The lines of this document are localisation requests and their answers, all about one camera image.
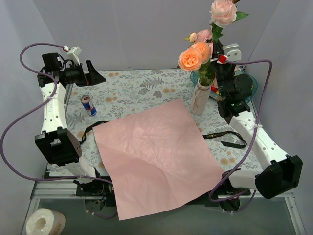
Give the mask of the single pink flower stem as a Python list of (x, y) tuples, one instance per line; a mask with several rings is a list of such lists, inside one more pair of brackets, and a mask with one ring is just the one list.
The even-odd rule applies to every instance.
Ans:
[(211, 46), (206, 42), (197, 42), (193, 45), (191, 45), (191, 48), (197, 49), (201, 56), (201, 66), (199, 68), (199, 75), (200, 75), (200, 84), (202, 86), (209, 86), (209, 79), (207, 75), (207, 68), (209, 67), (209, 60), (212, 58), (212, 48)]

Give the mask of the pink artificial flower bouquet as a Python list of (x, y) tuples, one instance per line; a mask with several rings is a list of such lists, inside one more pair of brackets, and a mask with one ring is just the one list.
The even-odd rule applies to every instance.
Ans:
[(210, 25), (213, 42), (217, 42), (223, 36), (222, 31), (225, 27), (249, 16), (248, 13), (237, 10), (238, 2), (239, 0), (215, 0), (211, 4)]

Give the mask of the black ribbon with gold text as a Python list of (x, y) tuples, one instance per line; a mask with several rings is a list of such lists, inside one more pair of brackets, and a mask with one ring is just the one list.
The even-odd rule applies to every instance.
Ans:
[[(88, 132), (90, 132), (94, 127), (101, 125), (101, 124), (104, 124), (104, 123), (107, 123), (107, 121), (98, 121), (98, 122), (94, 123), (93, 125), (88, 126), (85, 129), (83, 136), (81, 137), (80, 144), (83, 144), (86, 141)], [(211, 134), (203, 135), (203, 138), (205, 140), (210, 140), (210, 139), (222, 137), (222, 136), (227, 135), (227, 134), (235, 135), (240, 141), (243, 142), (243, 144), (236, 144), (236, 143), (231, 143), (231, 142), (226, 142), (226, 141), (220, 141), (223, 146), (230, 147), (230, 148), (236, 148), (236, 149), (243, 149), (247, 146), (247, 142), (243, 139), (243, 137), (239, 133), (236, 133), (234, 131), (224, 131), (224, 132), (211, 133)]]

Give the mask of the purple wrapping paper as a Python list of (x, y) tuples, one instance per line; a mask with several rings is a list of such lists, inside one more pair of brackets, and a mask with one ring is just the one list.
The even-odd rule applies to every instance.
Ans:
[(180, 99), (93, 132), (120, 220), (181, 207), (221, 179), (223, 169)]

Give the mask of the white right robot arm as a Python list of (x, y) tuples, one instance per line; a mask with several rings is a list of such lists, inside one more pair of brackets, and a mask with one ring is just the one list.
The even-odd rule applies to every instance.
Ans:
[(303, 162), (299, 156), (290, 156), (280, 148), (259, 123), (261, 111), (254, 116), (246, 99), (252, 95), (253, 80), (246, 74), (235, 75), (236, 65), (243, 65), (241, 56), (234, 49), (236, 44), (224, 46), (213, 43), (213, 65), (218, 84), (219, 114), (248, 143), (245, 157), (253, 152), (262, 168), (261, 172), (244, 171), (239, 163), (222, 175), (222, 179), (210, 191), (212, 197), (217, 189), (234, 194), (238, 189), (257, 190), (266, 199), (285, 193), (298, 186)]

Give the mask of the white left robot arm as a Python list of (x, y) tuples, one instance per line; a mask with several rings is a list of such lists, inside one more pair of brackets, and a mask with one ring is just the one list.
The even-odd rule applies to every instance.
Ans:
[(98, 179), (97, 171), (82, 156), (81, 143), (68, 130), (66, 124), (66, 86), (76, 84), (78, 87), (97, 85), (106, 79), (93, 67), (90, 60), (86, 61), (88, 73), (84, 73), (79, 61), (81, 49), (73, 47), (67, 52), (68, 61), (58, 53), (42, 55), (44, 67), (37, 79), (42, 92), (44, 121), (41, 134), (35, 137), (35, 144), (49, 164), (65, 167), (78, 176), (78, 182), (87, 184), (87, 190), (94, 196), (100, 195), (104, 184)]

